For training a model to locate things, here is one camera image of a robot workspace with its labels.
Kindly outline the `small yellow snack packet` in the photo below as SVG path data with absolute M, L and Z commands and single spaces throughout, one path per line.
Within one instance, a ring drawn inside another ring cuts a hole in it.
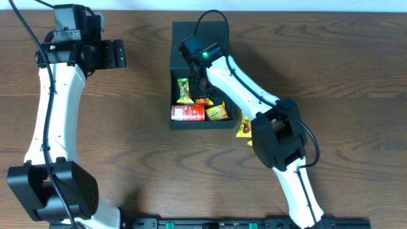
M 231 118 L 226 110 L 225 102 L 222 102 L 222 104 L 220 105 L 206 109 L 205 114 L 207 115 L 210 121 L 229 120 Z

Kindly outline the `yellow chocolate snack packet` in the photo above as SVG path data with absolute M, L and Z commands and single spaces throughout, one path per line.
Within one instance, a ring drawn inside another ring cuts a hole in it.
M 236 137 L 241 137 L 241 138 L 251 138 L 251 121 L 249 117 L 242 111 L 242 116 L 241 116 L 241 124 L 239 127 L 239 130 L 236 134 Z

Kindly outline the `green yellow snack packet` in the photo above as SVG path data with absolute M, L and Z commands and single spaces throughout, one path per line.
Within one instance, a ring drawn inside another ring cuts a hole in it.
M 190 86 L 188 78 L 179 78 L 177 80 L 179 86 L 178 104 L 194 104 L 193 99 L 190 97 Z

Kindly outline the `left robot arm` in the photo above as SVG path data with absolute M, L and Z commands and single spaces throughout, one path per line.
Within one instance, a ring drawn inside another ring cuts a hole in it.
M 123 41 L 103 40 L 104 17 L 89 7 L 59 4 L 53 11 L 55 30 L 36 43 L 41 90 L 34 134 L 7 183 L 30 218 L 51 228 L 120 228 L 119 208 L 100 199 L 96 179 L 79 164 L 76 134 L 87 78 L 125 67 Z

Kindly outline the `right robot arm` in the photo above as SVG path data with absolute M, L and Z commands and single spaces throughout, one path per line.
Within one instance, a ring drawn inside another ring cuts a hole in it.
M 194 75 L 226 94 L 251 122 L 252 147 L 276 174 L 286 196 L 291 220 L 300 228 L 321 228 L 324 211 L 316 201 L 307 169 L 305 145 L 315 137 L 302 122 L 291 99 L 281 100 L 257 85 L 228 50 L 204 46 L 196 36 L 184 39 L 179 52 Z

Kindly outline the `red chips can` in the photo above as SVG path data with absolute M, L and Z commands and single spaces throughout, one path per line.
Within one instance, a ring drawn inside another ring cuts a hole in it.
M 174 105 L 171 108 L 172 121 L 204 121 L 205 109 L 203 105 Z

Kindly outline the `yellow orange snack packet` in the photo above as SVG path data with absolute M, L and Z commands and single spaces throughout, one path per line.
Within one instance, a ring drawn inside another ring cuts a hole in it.
M 195 104 L 203 106 L 213 106 L 214 102 L 210 98 L 199 98 L 195 100 Z

